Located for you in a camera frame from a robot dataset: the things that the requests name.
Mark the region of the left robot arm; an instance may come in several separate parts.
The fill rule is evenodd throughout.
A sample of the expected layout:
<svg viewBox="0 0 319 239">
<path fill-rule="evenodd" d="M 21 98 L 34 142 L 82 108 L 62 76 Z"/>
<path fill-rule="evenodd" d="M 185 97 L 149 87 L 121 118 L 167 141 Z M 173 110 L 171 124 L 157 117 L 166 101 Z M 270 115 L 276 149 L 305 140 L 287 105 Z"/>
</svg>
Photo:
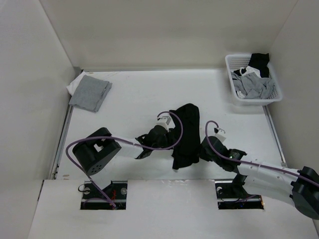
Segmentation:
<svg viewBox="0 0 319 239">
<path fill-rule="evenodd" d="M 108 198 L 112 192 L 110 179 L 106 176 L 106 165 L 116 157 L 144 159 L 155 150 L 169 150 L 182 139 L 183 129 L 174 135 L 173 128 L 156 125 L 149 133 L 133 139 L 121 139 L 102 127 L 85 139 L 74 144 L 72 152 L 84 173 L 95 184 L 95 193 Z"/>
</svg>

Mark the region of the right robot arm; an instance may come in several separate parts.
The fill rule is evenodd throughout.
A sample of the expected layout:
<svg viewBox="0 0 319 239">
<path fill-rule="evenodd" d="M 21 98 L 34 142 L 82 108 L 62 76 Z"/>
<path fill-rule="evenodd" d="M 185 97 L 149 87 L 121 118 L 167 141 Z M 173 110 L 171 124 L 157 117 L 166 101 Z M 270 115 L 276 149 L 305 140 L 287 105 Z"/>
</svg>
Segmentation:
<svg viewBox="0 0 319 239">
<path fill-rule="evenodd" d="M 231 191 L 237 197 L 260 195 L 285 202 L 304 216 L 319 218 L 319 175 L 310 167 L 301 170 L 267 165 L 249 160 L 246 152 L 227 149 L 215 136 L 205 137 L 200 159 L 214 162 L 227 172 L 236 173 Z"/>
</svg>

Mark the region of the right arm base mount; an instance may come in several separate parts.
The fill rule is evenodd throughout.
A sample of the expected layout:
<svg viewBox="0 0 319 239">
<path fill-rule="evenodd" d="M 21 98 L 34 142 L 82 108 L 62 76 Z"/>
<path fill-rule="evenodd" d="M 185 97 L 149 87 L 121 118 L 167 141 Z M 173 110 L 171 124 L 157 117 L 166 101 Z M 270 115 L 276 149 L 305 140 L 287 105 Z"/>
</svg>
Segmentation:
<svg viewBox="0 0 319 239">
<path fill-rule="evenodd" d="M 248 194 L 243 186 L 246 176 L 237 174 L 234 179 L 215 181 L 217 206 L 220 210 L 263 210 L 260 195 Z"/>
</svg>

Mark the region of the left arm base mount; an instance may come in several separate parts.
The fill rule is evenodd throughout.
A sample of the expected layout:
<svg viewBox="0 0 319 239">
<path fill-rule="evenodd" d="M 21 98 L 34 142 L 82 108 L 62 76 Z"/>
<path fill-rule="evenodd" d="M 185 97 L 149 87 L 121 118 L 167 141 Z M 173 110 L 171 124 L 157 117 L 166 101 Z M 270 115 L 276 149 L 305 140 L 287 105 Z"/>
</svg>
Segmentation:
<svg viewBox="0 0 319 239">
<path fill-rule="evenodd" d="M 90 181 L 85 181 L 78 187 L 81 196 L 81 210 L 125 210 L 127 205 L 128 182 L 112 181 L 104 190 L 104 193 L 115 204 L 110 204 Z"/>
</svg>

